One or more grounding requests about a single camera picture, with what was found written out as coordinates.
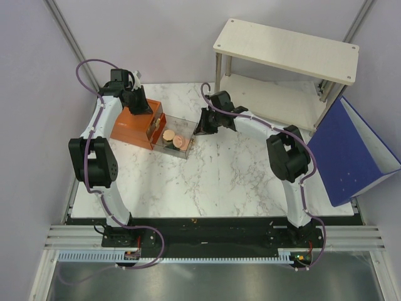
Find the pink round makeup puff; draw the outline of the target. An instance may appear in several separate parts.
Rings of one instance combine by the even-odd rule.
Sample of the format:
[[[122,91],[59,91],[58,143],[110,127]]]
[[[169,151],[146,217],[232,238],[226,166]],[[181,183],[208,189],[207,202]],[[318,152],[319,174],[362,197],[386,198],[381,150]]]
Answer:
[[[173,145],[175,148],[181,149],[185,145],[185,138],[181,135],[175,135],[173,138]]]
[[[186,151],[188,146],[189,146],[189,139],[185,139],[185,142],[182,144],[182,147],[180,148],[182,151]]]

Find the pink round makeup puff front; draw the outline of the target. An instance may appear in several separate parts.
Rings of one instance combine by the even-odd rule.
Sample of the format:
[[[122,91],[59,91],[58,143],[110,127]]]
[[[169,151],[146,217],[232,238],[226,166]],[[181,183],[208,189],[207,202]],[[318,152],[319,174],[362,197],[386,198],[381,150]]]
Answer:
[[[186,151],[188,146],[189,146],[189,139],[185,139],[185,142],[182,144],[182,147],[180,148],[182,151]]]

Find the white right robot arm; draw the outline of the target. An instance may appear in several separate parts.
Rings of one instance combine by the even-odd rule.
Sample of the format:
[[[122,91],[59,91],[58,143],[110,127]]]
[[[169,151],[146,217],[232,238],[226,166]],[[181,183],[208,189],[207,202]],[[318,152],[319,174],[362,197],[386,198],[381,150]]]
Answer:
[[[201,110],[194,135],[216,134],[219,127],[225,127],[266,144],[270,168],[284,188],[288,242],[303,246],[314,231],[313,215],[306,207],[305,179],[316,172],[317,166],[299,128],[270,124],[245,107],[235,107],[226,91],[203,93],[202,97],[207,107]]]

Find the orange drawer organizer box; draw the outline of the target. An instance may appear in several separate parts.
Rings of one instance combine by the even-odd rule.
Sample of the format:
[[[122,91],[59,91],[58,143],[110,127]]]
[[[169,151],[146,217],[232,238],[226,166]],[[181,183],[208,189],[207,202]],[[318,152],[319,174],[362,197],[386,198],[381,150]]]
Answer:
[[[112,139],[153,150],[150,140],[155,130],[151,128],[151,123],[155,115],[164,113],[164,111],[161,102],[151,99],[147,99],[147,101],[153,113],[151,115],[132,115],[128,108],[124,108],[113,127],[110,136]]]

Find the clear drawer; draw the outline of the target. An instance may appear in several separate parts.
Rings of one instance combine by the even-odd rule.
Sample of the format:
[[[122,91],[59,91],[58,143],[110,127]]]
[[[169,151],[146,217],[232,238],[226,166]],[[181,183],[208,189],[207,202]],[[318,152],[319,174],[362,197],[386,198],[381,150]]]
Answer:
[[[165,117],[163,118],[160,127],[154,132],[150,140],[152,149],[170,156],[179,157],[181,159],[188,159],[189,152],[194,145],[193,133],[196,125],[197,124],[195,122],[165,114]],[[189,146],[186,151],[182,151],[181,149],[180,151],[174,151],[172,149],[169,149],[168,147],[163,146],[162,134],[167,129],[173,130],[176,135],[181,135],[185,139],[190,140]]]
[[[155,115],[155,117],[153,118],[152,123],[151,123],[151,128],[153,128],[154,130],[157,130],[160,127],[160,124],[162,123],[162,120],[164,117],[165,117],[164,113]]]

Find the gold lid cream jar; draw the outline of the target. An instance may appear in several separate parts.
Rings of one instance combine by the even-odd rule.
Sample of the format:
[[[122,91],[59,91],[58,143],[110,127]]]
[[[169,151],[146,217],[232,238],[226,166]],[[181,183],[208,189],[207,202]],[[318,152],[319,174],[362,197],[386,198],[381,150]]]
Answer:
[[[175,132],[173,130],[167,129],[162,134],[162,141],[164,147],[170,147],[173,144],[173,139],[175,137]]]

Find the dark green makeup sponge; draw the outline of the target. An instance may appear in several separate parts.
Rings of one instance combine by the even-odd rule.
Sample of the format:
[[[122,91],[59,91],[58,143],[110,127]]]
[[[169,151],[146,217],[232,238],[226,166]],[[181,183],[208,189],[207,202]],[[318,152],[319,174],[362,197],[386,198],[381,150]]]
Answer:
[[[180,148],[179,148],[179,147],[176,147],[176,146],[173,145],[173,144],[170,144],[170,145],[168,146],[168,148],[169,148],[169,149],[172,149],[173,151],[180,151]]]

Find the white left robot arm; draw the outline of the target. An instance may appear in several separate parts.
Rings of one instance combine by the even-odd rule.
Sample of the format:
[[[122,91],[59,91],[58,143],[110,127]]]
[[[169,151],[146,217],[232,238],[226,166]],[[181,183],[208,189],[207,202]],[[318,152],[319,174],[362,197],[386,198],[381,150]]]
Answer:
[[[133,247],[137,230],[130,227],[131,214],[117,187],[118,162],[109,140],[115,122],[124,109],[132,115],[151,115],[139,77],[114,66],[110,81],[94,92],[96,108],[86,130],[70,139],[68,149],[76,179],[99,200],[106,216],[103,227],[104,247]]]

